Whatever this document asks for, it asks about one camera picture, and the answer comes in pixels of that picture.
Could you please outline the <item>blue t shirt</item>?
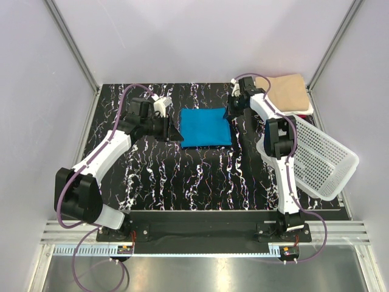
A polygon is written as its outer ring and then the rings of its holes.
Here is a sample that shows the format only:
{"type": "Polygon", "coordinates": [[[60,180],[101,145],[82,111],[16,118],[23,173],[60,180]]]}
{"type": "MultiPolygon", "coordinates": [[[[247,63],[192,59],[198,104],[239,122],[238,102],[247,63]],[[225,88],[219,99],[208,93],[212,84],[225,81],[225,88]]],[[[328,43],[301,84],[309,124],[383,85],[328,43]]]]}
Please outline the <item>blue t shirt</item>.
{"type": "Polygon", "coordinates": [[[230,125],[225,108],[182,109],[180,132],[182,148],[231,146],[230,125]]]}

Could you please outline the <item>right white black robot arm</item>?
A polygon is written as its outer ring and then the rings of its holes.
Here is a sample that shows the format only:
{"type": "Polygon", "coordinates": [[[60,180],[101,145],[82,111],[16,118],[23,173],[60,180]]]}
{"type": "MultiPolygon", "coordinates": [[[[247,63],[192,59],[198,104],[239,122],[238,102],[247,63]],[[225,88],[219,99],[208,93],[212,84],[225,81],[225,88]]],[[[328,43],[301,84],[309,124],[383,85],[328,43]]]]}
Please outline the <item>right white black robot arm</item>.
{"type": "Polygon", "coordinates": [[[294,176],[294,154],[297,149],[297,126],[294,116],[283,114],[268,97],[271,82],[265,78],[268,88],[257,88],[250,74],[231,79],[233,91],[228,96],[224,119],[234,119],[252,109],[264,121],[262,158],[275,170],[278,189],[276,234],[283,241],[292,240],[305,225],[297,198],[294,176]]]}

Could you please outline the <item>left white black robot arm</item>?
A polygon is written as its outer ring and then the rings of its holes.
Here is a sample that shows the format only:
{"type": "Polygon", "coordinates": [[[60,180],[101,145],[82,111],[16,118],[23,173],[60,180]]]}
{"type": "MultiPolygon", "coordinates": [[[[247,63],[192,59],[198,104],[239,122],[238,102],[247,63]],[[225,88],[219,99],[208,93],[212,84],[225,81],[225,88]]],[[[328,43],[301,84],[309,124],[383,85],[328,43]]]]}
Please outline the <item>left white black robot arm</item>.
{"type": "Polygon", "coordinates": [[[154,99],[132,99],[128,111],[119,113],[114,128],[84,160],[70,169],[57,171],[54,209],[63,228],[66,227],[63,217],[69,217],[77,225],[110,228],[110,234],[119,241],[131,235],[126,215],[103,203],[100,186],[108,170],[140,138],[152,136],[160,142],[184,140],[167,113],[171,98],[154,96],[154,99]]]}

